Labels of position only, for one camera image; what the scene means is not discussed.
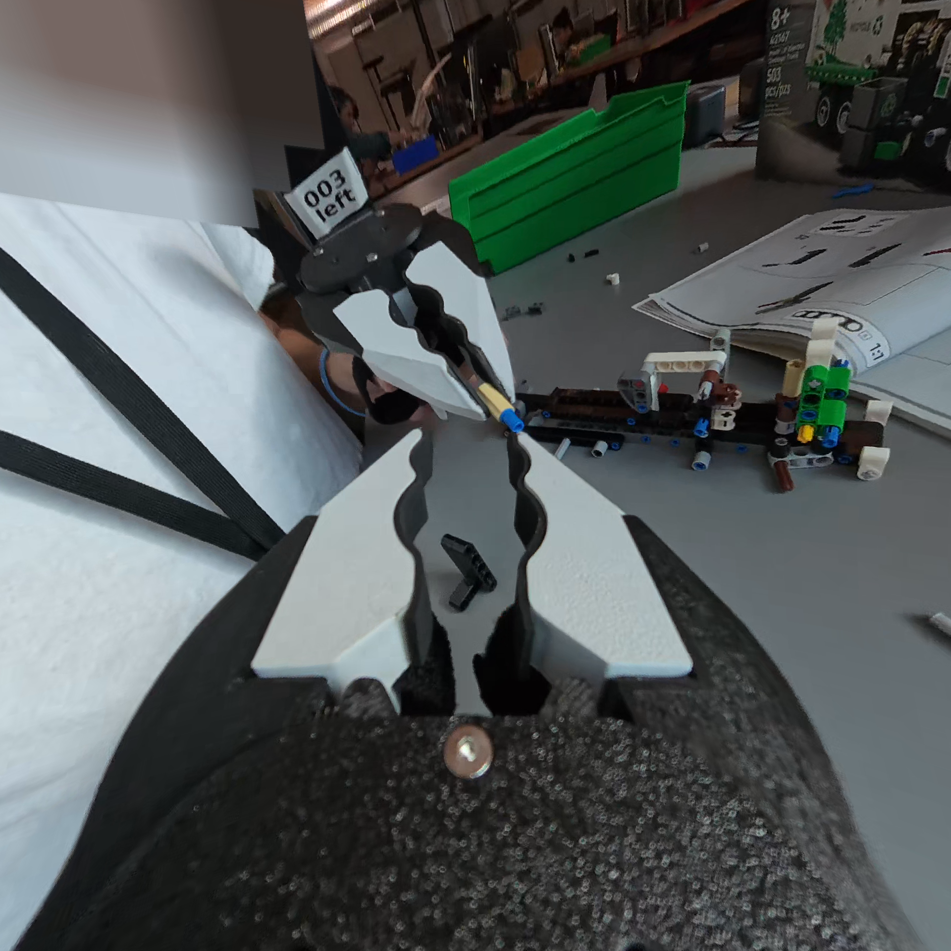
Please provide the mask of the person's left hand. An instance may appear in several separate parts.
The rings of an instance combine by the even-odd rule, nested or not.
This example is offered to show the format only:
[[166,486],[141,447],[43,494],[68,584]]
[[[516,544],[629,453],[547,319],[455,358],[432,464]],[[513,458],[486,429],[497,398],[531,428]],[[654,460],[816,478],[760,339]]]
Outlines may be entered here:
[[345,353],[324,351],[324,375],[332,392],[341,405],[357,413],[366,413],[366,399],[354,376],[354,357]]

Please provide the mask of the grey case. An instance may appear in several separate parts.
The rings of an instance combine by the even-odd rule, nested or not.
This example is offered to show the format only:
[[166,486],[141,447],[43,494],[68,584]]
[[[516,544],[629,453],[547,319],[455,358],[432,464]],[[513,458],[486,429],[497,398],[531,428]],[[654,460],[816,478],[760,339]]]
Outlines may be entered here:
[[698,149],[719,139],[725,128],[727,90],[724,83],[691,85],[687,90],[682,148]]

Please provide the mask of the black angled lego beam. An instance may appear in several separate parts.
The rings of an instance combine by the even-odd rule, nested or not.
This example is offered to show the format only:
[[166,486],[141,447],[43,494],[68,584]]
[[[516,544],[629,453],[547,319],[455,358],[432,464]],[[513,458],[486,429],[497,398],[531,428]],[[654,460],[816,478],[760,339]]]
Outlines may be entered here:
[[477,594],[495,590],[496,579],[475,545],[450,533],[442,536],[440,545],[461,574],[449,598],[451,608],[463,612]]

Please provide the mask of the partly built lego truck chassis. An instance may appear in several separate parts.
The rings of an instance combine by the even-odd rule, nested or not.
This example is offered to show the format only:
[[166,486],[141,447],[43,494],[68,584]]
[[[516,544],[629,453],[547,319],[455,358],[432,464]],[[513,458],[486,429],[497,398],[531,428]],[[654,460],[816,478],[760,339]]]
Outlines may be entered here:
[[727,379],[731,332],[724,328],[701,351],[654,352],[615,390],[556,388],[518,400],[540,441],[586,446],[594,456],[617,451],[627,439],[691,446],[691,468],[706,471],[714,453],[761,452],[780,493],[794,489],[797,471],[832,465],[858,479],[880,479],[890,459],[885,446],[892,404],[872,400],[850,420],[852,365],[835,356],[833,316],[812,323],[802,359],[787,363],[781,386],[767,401],[750,401]]

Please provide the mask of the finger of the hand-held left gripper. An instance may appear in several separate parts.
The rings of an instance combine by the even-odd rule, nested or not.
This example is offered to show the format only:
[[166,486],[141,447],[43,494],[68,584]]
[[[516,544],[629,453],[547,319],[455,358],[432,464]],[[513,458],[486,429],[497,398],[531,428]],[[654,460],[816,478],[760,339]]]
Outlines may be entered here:
[[352,295],[334,307],[334,315],[378,379],[420,398],[442,419],[449,414],[480,422],[488,419],[445,356],[428,349],[414,327],[394,318],[393,301],[386,292]]
[[486,279],[445,243],[400,252],[395,269],[406,289],[392,299],[424,345],[445,356],[480,404],[483,382],[514,401],[512,363]]

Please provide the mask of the open lego instruction booklet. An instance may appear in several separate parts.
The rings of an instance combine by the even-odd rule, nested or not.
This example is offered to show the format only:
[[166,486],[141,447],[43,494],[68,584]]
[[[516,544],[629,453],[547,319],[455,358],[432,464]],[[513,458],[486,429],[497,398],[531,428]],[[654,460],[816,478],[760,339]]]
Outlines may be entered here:
[[835,317],[853,391],[950,431],[950,209],[802,216],[637,303],[636,311],[787,361]]

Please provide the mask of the dark lego set box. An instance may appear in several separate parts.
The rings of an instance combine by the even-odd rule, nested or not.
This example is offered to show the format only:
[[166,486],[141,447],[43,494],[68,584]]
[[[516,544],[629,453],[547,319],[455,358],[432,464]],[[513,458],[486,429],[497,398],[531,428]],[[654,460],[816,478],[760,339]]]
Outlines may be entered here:
[[950,3],[767,2],[756,170],[948,194]]

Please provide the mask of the blue crate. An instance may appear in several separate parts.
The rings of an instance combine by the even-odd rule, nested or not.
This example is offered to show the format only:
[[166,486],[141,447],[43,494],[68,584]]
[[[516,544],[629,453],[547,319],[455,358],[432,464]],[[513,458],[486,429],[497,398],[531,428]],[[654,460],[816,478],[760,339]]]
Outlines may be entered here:
[[437,160],[440,154],[438,139],[433,135],[427,135],[410,145],[394,150],[391,161],[394,172],[402,177]]

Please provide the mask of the green plastic bin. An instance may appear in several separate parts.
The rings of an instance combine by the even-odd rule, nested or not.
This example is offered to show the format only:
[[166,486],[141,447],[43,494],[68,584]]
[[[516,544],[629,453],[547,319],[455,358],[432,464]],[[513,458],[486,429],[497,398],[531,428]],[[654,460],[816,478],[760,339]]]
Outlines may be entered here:
[[688,88],[617,95],[453,180],[479,260],[504,272],[675,190]]

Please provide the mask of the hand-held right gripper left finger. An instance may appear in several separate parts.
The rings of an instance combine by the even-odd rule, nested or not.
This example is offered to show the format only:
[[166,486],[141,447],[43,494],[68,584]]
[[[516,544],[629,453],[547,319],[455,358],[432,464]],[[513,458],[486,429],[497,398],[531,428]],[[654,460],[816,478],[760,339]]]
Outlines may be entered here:
[[372,679],[405,715],[450,715],[453,661],[416,540],[430,437],[416,429],[320,511],[252,660],[261,678]]

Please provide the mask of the blue wristband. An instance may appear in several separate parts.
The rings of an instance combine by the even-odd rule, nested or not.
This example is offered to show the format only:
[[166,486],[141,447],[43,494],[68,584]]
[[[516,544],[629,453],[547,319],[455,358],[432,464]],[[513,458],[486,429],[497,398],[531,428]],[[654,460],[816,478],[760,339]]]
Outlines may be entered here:
[[339,395],[334,390],[331,384],[331,379],[327,372],[329,354],[330,354],[329,350],[327,349],[323,350],[320,354],[319,363],[318,363],[320,385],[323,388],[324,394],[333,404],[339,407],[340,410],[343,410],[344,412],[351,414],[352,416],[365,420],[367,416],[365,411],[361,411],[359,409],[355,409],[349,406],[343,399],[339,398]]

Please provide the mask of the person's left forearm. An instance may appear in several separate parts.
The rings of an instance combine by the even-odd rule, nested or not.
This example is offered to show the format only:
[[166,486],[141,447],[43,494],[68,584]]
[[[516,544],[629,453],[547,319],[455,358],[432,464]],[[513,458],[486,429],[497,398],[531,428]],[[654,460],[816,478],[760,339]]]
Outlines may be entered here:
[[299,303],[289,297],[274,299],[261,306],[259,316],[306,379],[330,402],[318,372],[319,357],[325,348],[311,334]]

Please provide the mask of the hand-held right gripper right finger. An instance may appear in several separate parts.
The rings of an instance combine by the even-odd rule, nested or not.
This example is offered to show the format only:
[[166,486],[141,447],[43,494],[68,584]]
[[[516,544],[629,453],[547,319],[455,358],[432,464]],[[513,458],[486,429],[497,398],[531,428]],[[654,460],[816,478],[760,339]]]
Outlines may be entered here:
[[538,712],[564,680],[599,699],[612,680],[690,676],[694,661],[622,510],[526,432],[509,434],[507,454],[524,553],[514,601],[475,657],[485,707]]

